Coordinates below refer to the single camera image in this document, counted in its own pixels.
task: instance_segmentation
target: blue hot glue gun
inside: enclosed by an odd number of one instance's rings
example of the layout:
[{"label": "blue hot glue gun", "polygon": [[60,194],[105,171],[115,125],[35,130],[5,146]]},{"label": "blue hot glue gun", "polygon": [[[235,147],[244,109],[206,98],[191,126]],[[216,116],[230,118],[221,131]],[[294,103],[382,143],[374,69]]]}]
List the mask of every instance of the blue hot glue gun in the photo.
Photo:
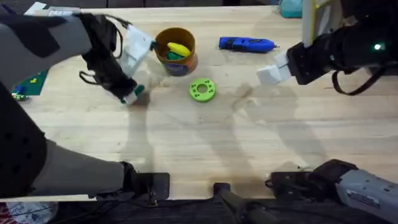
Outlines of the blue hot glue gun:
[{"label": "blue hot glue gun", "polygon": [[249,37],[220,37],[220,49],[235,50],[240,52],[267,53],[278,47],[267,39],[254,39]]}]

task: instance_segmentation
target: green led light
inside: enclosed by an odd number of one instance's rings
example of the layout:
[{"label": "green led light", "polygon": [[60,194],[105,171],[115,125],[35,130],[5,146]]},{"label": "green led light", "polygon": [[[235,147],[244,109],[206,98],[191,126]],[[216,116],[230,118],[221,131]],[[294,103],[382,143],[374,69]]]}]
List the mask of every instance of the green led light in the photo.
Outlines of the green led light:
[{"label": "green led light", "polygon": [[374,49],[375,50],[380,50],[381,49],[381,45],[380,44],[375,44],[374,45]]},{"label": "green led light", "polygon": [[374,50],[385,50],[386,49],[386,45],[385,45],[385,43],[381,42],[381,43],[373,45],[373,49]]}]

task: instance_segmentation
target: wooden tabletop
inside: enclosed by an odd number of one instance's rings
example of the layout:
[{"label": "wooden tabletop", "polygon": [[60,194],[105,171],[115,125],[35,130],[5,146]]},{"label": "wooden tabletop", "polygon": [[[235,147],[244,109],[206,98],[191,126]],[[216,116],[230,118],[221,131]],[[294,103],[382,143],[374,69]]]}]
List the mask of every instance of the wooden tabletop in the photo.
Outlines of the wooden tabletop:
[{"label": "wooden tabletop", "polygon": [[[271,197],[264,187],[271,172],[311,169],[332,158],[398,182],[396,77],[355,97],[337,94],[329,75],[307,86],[294,78],[260,85],[257,69],[300,41],[300,19],[284,19],[268,6],[85,11],[122,17],[153,37],[183,27],[196,38],[198,66],[186,77],[170,77],[151,52],[134,76],[147,94],[130,107],[79,79],[86,70],[81,57],[53,66],[42,94],[22,104],[61,146],[128,161],[140,172],[168,172],[172,199],[210,197],[214,182],[229,182],[243,197]],[[219,50],[222,36],[267,38],[280,48]],[[208,103],[188,94],[188,84],[201,77],[217,87]],[[368,77],[342,76],[342,86],[352,90]]]}]

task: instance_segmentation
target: cable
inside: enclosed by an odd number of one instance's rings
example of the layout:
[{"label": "cable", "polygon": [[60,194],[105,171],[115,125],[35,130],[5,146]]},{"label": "cable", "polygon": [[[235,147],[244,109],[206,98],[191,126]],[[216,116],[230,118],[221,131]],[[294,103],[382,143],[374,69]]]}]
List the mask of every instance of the cable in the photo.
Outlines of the cable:
[{"label": "cable", "polygon": [[338,93],[341,93],[341,94],[344,94],[344,95],[348,95],[348,96],[355,96],[355,95],[358,95],[360,93],[363,93],[369,87],[373,86],[373,84],[375,84],[380,79],[380,77],[384,74],[384,72],[386,72],[386,70],[387,70],[387,67],[380,68],[374,75],[372,75],[359,88],[357,88],[356,90],[353,90],[351,92],[346,92],[346,91],[341,89],[340,84],[338,83],[338,79],[337,79],[337,75],[339,74],[340,71],[337,70],[331,75],[331,82],[333,83],[333,88]]},{"label": "cable", "polygon": [[103,14],[103,15],[106,16],[106,17],[112,18],[112,19],[116,19],[116,21],[120,22],[120,24],[121,24],[125,29],[127,29],[127,28],[129,27],[129,25],[130,25],[130,26],[133,26],[133,24],[132,24],[131,22],[126,21],[126,20],[124,20],[124,19],[121,19],[120,17],[112,16],[112,15],[110,15],[110,14]]},{"label": "cable", "polygon": [[79,77],[80,77],[85,83],[90,84],[90,85],[99,85],[99,83],[96,83],[96,82],[87,80],[87,79],[84,77],[84,75],[87,76],[87,77],[94,77],[94,75],[90,75],[90,74],[87,74],[87,73],[84,72],[84,71],[80,71],[80,72],[79,72]]},{"label": "cable", "polygon": [[31,211],[31,212],[24,212],[24,213],[19,213],[19,214],[15,214],[15,215],[13,215],[13,214],[11,214],[11,213],[9,212],[9,215],[12,216],[12,217],[16,217],[16,216],[20,216],[20,215],[26,215],[26,214],[31,214],[31,213],[35,213],[35,212],[47,210],[47,209],[53,208],[53,207],[55,207],[55,206],[57,206],[57,204],[51,205],[51,206],[48,206],[48,207],[45,207],[45,208],[41,208],[41,209],[38,209],[38,210],[34,210],[34,211]]},{"label": "cable", "polygon": [[122,53],[123,53],[123,36],[122,36],[122,33],[120,32],[120,30],[117,27],[115,27],[115,28],[116,28],[116,31],[119,34],[119,37],[120,37],[120,53],[119,53],[118,56],[115,56],[115,58],[119,59],[119,58],[122,57]]}]

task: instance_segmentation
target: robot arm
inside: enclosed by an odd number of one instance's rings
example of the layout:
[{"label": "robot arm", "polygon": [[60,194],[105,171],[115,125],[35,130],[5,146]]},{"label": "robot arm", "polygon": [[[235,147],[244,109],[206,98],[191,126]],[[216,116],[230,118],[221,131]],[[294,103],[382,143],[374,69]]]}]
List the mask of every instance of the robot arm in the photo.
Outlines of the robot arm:
[{"label": "robot arm", "polygon": [[[12,98],[14,85],[72,56],[82,55],[97,84],[131,103],[137,83],[112,55],[116,29],[104,16],[0,17],[0,198],[87,194],[140,197],[154,187],[156,174],[138,174],[127,162],[108,162],[69,151],[44,133]],[[168,180],[168,174],[161,174]],[[168,183],[161,183],[168,197]]]},{"label": "robot arm", "polygon": [[104,16],[0,17],[0,77],[8,90],[30,75],[72,56],[82,55],[95,82],[123,103],[132,103],[137,83],[123,73],[112,51],[116,28]]},{"label": "robot arm", "polygon": [[[261,83],[273,85],[295,77],[308,85],[335,71],[335,90],[357,95],[369,88],[387,68],[398,64],[397,1],[313,0],[303,2],[303,41],[275,57],[275,65],[257,72]],[[352,92],[340,88],[338,72],[360,68],[377,71]]]},{"label": "robot arm", "polygon": [[273,172],[266,185],[276,198],[329,199],[398,223],[398,185],[348,162],[332,159],[313,172]]}]

